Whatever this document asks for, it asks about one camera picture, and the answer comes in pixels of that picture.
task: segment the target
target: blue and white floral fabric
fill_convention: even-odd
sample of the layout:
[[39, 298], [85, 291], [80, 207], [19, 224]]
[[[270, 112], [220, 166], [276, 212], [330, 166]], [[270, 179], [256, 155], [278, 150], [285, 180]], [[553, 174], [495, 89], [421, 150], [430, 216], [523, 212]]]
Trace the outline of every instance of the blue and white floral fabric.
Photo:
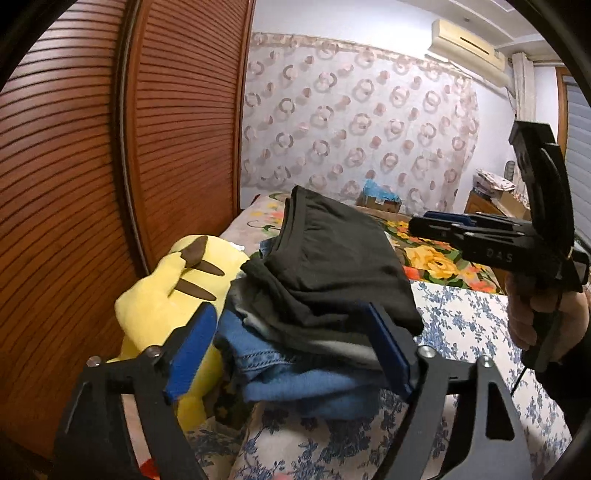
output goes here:
[[[507, 297], [419, 281], [412, 287], [425, 322], [417, 342], [432, 345], [447, 358], [474, 361], [490, 355], [510, 388], [521, 364], [519, 350], [508, 337]], [[534, 479], [538, 479], [564, 452], [570, 434], [562, 412], [532, 373], [524, 376], [514, 401], [529, 445]], [[235, 460], [236, 448], [230, 452], [223, 442], [218, 448], [207, 431], [192, 435], [191, 444], [202, 464], [215, 462], [208, 458], [224, 458], [225, 464], [233, 460], [230, 480], [271, 480], [278, 473], [294, 480], [366, 480], [372, 478], [384, 458], [405, 412], [406, 405], [389, 391], [382, 392], [377, 416], [355, 421], [305, 419], [260, 402]], [[439, 472], [453, 417], [454, 398], [448, 397], [424, 478]]]

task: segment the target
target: yellow plush toy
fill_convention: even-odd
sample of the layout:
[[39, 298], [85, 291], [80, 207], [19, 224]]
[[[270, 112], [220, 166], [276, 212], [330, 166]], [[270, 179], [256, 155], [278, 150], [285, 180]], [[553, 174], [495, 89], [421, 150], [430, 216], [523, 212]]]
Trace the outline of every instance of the yellow plush toy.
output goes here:
[[[203, 301], [222, 312], [230, 282], [248, 257], [215, 236], [190, 235], [175, 243], [154, 270], [115, 302], [125, 332], [117, 360], [134, 358], [150, 345], [162, 345], [177, 327], [187, 324]], [[206, 418], [203, 396], [222, 376], [222, 359], [210, 345], [191, 388], [178, 402], [177, 418], [186, 432]]]

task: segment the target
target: hand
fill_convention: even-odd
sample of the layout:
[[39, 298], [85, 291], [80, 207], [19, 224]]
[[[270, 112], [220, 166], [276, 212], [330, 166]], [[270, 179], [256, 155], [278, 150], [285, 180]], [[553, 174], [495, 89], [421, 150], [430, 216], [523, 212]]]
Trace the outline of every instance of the hand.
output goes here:
[[[532, 326], [534, 310], [551, 313], [556, 307], [558, 294], [555, 291], [521, 291], [515, 277], [508, 275], [506, 291], [509, 295], [507, 313], [509, 335], [514, 344], [528, 350], [537, 343], [537, 334]], [[584, 337], [589, 327], [589, 305], [585, 293], [574, 291], [563, 293], [559, 311], [563, 312], [560, 337], [551, 360], [559, 361]]]

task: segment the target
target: wooden window frame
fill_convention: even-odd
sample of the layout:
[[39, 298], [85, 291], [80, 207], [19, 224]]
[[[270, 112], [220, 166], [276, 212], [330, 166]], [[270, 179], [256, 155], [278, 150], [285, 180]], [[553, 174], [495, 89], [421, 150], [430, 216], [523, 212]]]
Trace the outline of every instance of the wooden window frame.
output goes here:
[[558, 83], [558, 145], [566, 158], [566, 142], [569, 138], [569, 99], [566, 92], [565, 76], [571, 76], [566, 67], [556, 67]]

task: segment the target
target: black sleeve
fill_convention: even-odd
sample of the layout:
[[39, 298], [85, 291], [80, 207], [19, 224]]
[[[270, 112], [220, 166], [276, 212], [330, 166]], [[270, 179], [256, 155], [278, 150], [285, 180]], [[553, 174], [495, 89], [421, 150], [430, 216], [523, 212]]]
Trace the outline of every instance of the black sleeve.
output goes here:
[[591, 328], [560, 363], [551, 363], [536, 378], [562, 409], [574, 435], [591, 408]]

